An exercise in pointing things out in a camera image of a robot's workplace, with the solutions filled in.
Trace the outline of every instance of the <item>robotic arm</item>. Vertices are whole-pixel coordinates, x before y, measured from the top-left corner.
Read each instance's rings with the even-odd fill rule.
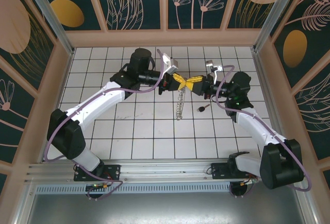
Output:
[[[162,60],[164,71],[161,76],[160,72],[153,69],[149,70],[150,62],[152,62],[154,68],[154,61],[150,51],[143,48],[136,49],[131,56],[129,64],[126,64],[118,73],[113,75],[110,81],[97,93],[85,102],[65,112],[57,109],[52,113],[47,139],[50,139],[55,129],[63,120],[71,114],[76,113],[59,129],[52,144],[65,157],[74,160],[91,174],[100,177],[104,173],[104,163],[86,147],[83,130],[107,109],[125,100],[132,94],[123,90],[114,90],[111,92],[107,90],[118,88],[139,90],[141,84],[155,85],[161,76],[162,80],[158,85],[159,94],[163,91],[176,91],[187,87],[193,93],[204,96],[205,99],[216,95],[220,86],[216,73],[222,71],[221,66],[213,66],[212,61],[208,61],[209,74],[207,76],[197,76],[186,80],[175,73],[178,69],[178,64],[173,58],[163,54]],[[245,110],[257,116],[258,114],[253,109],[253,105],[249,102],[247,96],[250,90],[250,80],[250,76],[246,73],[236,72],[230,82],[222,84],[219,90],[219,97],[227,98],[225,102],[226,107],[235,110]],[[94,97],[100,93],[103,96],[95,99]],[[79,107],[87,102],[90,103],[81,111],[77,111]],[[226,113],[252,136],[259,147],[263,147],[262,158],[253,157],[248,152],[231,154],[228,165],[233,175],[236,171],[249,172],[261,177],[268,188],[276,188],[303,180],[304,174],[299,166],[283,150],[282,146],[269,130],[261,125],[254,117],[233,111],[226,111]],[[287,140],[274,130],[272,131],[286,143],[301,162],[299,143],[295,140]]]

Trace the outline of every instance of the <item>key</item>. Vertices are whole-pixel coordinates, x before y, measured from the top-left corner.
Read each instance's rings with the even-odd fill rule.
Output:
[[[208,105],[206,105],[206,106],[204,106],[204,107],[199,107],[198,109],[197,109],[197,111],[198,112],[204,112],[205,111],[205,108],[207,108],[207,107],[209,107],[210,106],[210,104],[208,104]]]

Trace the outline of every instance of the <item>floral wall panel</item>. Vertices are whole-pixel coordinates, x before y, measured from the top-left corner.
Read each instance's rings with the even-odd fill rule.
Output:
[[[5,186],[6,179],[7,179],[7,175],[0,173],[0,195],[1,195],[2,189]]]
[[[305,85],[295,99],[317,158],[330,157],[330,64]]]
[[[261,28],[276,0],[236,0],[228,28]]]
[[[169,29],[220,28],[228,0],[169,0]]]
[[[0,69],[0,160],[12,163],[34,98]]]
[[[274,45],[291,87],[330,50],[330,0],[300,0]]]
[[[24,0],[0,7],[0,56],[38,89],[54,45]]]
[[[100,0],[109,30],[160,29],[159,0]]]
[[[64,30],[100,30],[91,0],[48,0]]]

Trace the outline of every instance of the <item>white grid floor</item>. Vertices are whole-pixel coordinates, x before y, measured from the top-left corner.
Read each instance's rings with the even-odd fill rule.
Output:
[[[78,48],[66,82],[60,108],[65,111],[86,100],[105,85],[137,47]],[[268,123],[269,116],[248,47],[143,47],[152,52],[159,70],[156,49],[179,63],[184,77],[206,75],[205,61],[233,64],[235,71],[252,77],[249,99]],[[224,77],[218,74],[218,80]],[[178,92],[134,94],[110,108],[84,131],[86,144],[101,159],[205,159],[227,158],[237,151],[260,156],[256,143],[226,116],[216,103],[186,90],[183,119],[174,119]],[[204,112],[197,108],[211,103]],[[58,151],[51,147],[49,157]]]

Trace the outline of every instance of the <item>metal spring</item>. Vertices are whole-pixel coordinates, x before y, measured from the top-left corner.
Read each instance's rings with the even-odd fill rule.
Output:
[[[186,95],[186,88],[182,88],[179,90],[179,102],[176,104],[176,120],[182,119],[182,112],[184,110],[184,103],[185,103],[185,95]]]

